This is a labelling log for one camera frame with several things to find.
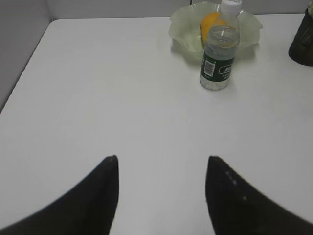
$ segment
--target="black object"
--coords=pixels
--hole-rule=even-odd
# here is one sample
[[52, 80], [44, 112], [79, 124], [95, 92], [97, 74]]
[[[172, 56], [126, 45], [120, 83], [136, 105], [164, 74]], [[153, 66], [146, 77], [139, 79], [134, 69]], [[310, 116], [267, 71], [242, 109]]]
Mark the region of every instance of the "black object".
[[0, 235], [107, 235], [118, 193], [117, 157], [106, 157], [64, 196]]
[[313, 19], [308, 10], [290, 46], [289, 56], [302, 65], [313, 66]]
[[210, 157], [206, 200], [216, 235], [313, 235], [313, 225], [280, 207], [220, 157]]

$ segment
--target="black cup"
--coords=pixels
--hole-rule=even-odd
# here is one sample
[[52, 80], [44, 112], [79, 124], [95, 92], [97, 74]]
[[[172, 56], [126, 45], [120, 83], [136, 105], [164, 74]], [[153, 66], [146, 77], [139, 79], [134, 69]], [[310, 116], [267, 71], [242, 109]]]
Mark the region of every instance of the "black cup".
[[308, 10], [289, 48], [289, 56], [297, 63], [313, 66], [313, 19]]

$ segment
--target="white table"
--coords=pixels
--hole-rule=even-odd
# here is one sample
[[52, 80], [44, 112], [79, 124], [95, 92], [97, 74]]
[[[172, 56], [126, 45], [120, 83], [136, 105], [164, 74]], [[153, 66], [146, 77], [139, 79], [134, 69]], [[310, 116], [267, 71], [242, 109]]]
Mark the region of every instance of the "white table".
[[258, 18], [260, 45], [238, 56], [219, 92], [171, 50], [169, 18], [51, 23], [0, 115], [0, 227], [112, 154], [112, 235], [212, 235], [209, 155], [313, 222], [313, 68], [288, 57], [303, 15]]

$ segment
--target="water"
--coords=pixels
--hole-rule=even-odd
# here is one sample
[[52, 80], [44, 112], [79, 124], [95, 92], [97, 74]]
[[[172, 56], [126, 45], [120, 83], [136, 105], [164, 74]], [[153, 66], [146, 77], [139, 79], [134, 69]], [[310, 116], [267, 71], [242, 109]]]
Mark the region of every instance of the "water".
[[[239, 30], [229, 26], [215, 26], [210, 29], [204, 53], [215, 60], [229, 60], [235, 57], [239, 44]], [[210, 90], [220, 90], [226, 87], [229, 79], [222, 82], [209, 81], [200, 73], [200, 83]]]

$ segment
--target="frosted glass bowl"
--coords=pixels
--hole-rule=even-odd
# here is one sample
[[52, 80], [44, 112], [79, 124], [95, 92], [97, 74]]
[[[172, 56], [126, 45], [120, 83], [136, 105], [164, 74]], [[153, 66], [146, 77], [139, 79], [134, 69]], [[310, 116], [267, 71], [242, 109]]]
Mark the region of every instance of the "frosted glass bowl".
[[[219, 4], [204, 1], [180, 8], [171, 16], [170, 37], [178, 41], [188, 54], [201, 60], [204, 48], [200, 23], [207, 14], [218, 11], [219, 7]], [[260, 29], [263, 26], [253, 14], [246, 11], [241, 11], [238, 19], [240, 23], [238, 50], [240, 51], [259, 42]]]

